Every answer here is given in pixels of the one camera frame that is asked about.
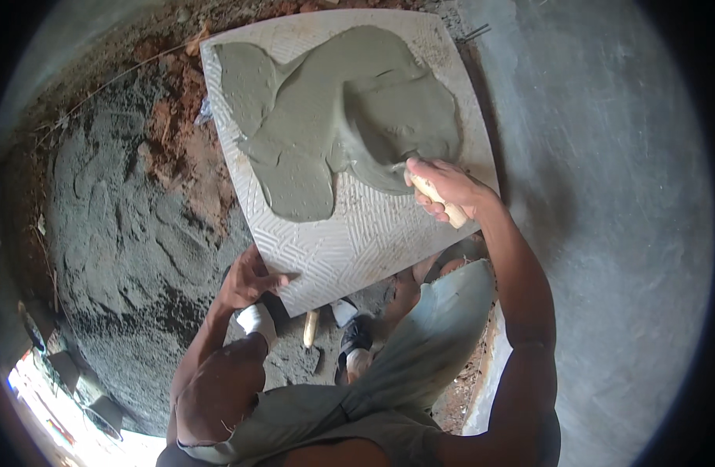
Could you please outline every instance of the cement paste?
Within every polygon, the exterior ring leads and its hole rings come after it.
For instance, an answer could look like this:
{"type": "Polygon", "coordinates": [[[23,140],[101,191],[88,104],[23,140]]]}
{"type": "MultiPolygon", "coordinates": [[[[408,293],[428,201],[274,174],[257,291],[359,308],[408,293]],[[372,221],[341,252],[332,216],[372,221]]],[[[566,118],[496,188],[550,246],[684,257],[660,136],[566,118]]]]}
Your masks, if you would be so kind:
{"type": "Polygon", "coordinates": [[[453,95],[394,33],[359,26],[284,65],[248,43],[216,51],[239,148],[281,218],[328,219],[336,172],[401,195],[410,152],[458,158],[453,95]]]}

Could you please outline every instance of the person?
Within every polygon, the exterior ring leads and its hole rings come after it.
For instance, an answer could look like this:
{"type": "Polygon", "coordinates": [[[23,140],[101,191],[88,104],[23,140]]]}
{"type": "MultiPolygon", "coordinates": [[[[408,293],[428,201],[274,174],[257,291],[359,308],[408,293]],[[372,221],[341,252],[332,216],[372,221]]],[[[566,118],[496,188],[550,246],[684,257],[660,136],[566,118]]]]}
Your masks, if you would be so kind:
{"type": "MultiPolygon", "coordinates": [[[[411,158],[407,170],[479,223],[494,273],[486,259],[469,257],[437,265],[439,277],[431,282],[415,268],[416,280],[405,275],[388,306],[395,329],[349,384],[262,392],[262,363],[277,335],[257,299],[289,281],[267,274],[252,246],[233,263],[176,370],[158,467],[558,463],[555,314],[542,267],[492,189],[441,161],[411,158]],[[469,359],[496,298],[513,350],[488,430],[446,434],[430,408],[469,359]],[[223,346],[234,313],[246,337],[223,346]]],[[[448,222],[444,205],[418,192],[415,198],[448,222]]]]}

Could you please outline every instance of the black sandal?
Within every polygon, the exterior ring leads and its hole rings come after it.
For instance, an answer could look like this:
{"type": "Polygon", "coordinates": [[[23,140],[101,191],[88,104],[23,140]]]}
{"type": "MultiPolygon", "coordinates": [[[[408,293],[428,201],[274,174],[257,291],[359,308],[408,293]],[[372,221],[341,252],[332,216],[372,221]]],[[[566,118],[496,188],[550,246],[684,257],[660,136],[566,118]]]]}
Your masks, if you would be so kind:
{"type": "Polygon", "coordinates": [[[336,358],[336,371],[334,372],[334,385],[347,386],[347,356],[355,349],[370,350],[373,345],[373,336],[370,334],[371,317],[367,314],[356,316],[345,327],[340,343],[340,355],[336,358]]]}

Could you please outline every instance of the dirt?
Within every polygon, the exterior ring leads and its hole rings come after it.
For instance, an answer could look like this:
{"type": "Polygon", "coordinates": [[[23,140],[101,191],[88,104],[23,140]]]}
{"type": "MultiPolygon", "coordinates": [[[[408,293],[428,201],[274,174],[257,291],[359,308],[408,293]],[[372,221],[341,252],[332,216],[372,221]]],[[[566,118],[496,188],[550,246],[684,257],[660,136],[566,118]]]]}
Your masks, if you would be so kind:
{"type": "MultiPolygon", "coordinates": [[[[336,7],[432,12],[448,3],[342,0],[336,7]]],[[[206,91],[199,58],[183,45],[203,25],[215,33],[333,7],[313,0],[148,7],[55,77],[12,135],[0,167],[9,213],[2,248],[19,266],[26,298],[58,310],[71,350],[84,357],[92,386],[125,408],[128,430],[165,435],[176,365],[222,270],[251,242],[214,126],[194,125],[206,91]],[[45,236],[37,232],[41,215],[45,236]]],[[[381,281],[351,298],[378,315],[392,293],[391,282],[381,281]]],[[[280,343],[265,363],[267,388],[331,382],[341,331],[322,313],[316,354],[305,355],[304,319],[276,319],[280,343]]],[[[241,335],[232,323],[227,340],[241,335]]]]}

